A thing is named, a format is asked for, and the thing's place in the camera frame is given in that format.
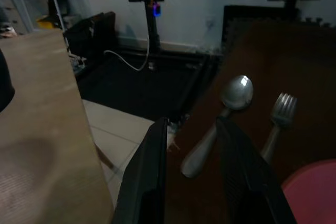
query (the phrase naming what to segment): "fork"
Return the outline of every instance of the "fork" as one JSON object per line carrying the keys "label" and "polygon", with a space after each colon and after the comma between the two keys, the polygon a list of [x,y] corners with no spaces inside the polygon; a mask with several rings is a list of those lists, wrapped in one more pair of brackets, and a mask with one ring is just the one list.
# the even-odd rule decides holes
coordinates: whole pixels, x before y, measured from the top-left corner
{"label": "fork", "polygon": [[261,151],[261,155],[268,164],[270,164],[273,157],[281,129],[289,127],[292,123],[296,104],[297,99],[286,93],[281,93],[274,104],[271,113],[271,120],[273,121],[274,126],[269,134],[264,148]]}

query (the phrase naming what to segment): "wooden tabletop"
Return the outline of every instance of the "wooden tabletop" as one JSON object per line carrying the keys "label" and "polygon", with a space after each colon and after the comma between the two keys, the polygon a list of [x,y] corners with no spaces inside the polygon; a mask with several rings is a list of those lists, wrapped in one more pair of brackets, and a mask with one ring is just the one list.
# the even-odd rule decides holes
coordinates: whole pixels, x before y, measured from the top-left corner
{"label": "wooden tabletop", "polygon": [[227,223],[218,143],[202,173],[180,173],[185,155],[223,109],[219,94],[237,75],[253,82],[252,104],[230,116],[259,150],[272,127],[271,109],[281,92],[298,98],[292,127],[283,131],[272,168],[282,183],[297,169],[336,157],[336,32],[286,23],[256,23],[236,44],[221,72],[195,106],[167,154],[166,223]]}
{"label": "wooden tabletop", "polygon": [[0,223],[109,223],[112,202],[59,30],[1,40]]}

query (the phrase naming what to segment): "spoon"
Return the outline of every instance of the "spoon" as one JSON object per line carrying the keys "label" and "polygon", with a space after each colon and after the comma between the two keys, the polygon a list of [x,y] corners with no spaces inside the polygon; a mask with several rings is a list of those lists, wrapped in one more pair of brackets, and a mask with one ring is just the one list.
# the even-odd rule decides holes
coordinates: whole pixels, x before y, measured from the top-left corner
{"label": "spoon", "polygon": [[[225,109],[220,116],[228,117],[231,110],[242,110],[252,100],[253,85],[247,76],[237,76],[224,87],[220,95]],[[187,178],[195,177],[203,168],[216,140],[216,125],[213,124],[202,140],[188,153],[181,165],[181,173]]]}

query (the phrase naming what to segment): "white cable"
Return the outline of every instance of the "white cable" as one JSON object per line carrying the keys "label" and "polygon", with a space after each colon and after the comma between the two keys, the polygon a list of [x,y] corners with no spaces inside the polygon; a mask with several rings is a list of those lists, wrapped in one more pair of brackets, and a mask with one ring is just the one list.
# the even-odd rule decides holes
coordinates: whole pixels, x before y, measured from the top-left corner
{"label": "white cable", "polygon": [[135,71],[141,71],[144,68],[144,66],[146,65],[147,60],[148,60],[148,55],[149,55],[149,35],[147,35],[147,53],[146,53],[146,58],[145,58],[145,61],[143,62],[143,64],[141,65],[141,67],[139,67],[139,68],[136,68],[136,67],[132,66],[124,58],[122,58],[119,54],[117,54],[116,52],[113,52],[111,50],[105,50],[104,51],[104,55],[107,52],[110,52],[111,54],[114,54],[114,55],[118,56],[119,59],[121,59],[123,62],[125,62],[129,67],[133,68]]}

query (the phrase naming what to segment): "pink bowl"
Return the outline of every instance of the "pink bowl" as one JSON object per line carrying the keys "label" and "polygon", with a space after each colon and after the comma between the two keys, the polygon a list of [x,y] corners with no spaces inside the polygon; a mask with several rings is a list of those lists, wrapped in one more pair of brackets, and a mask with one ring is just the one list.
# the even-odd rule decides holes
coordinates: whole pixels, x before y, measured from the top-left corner
{"label": "pink bowl", "polygon": [[303,167],[282,188],[298,224],[336,223],[336,159]]}

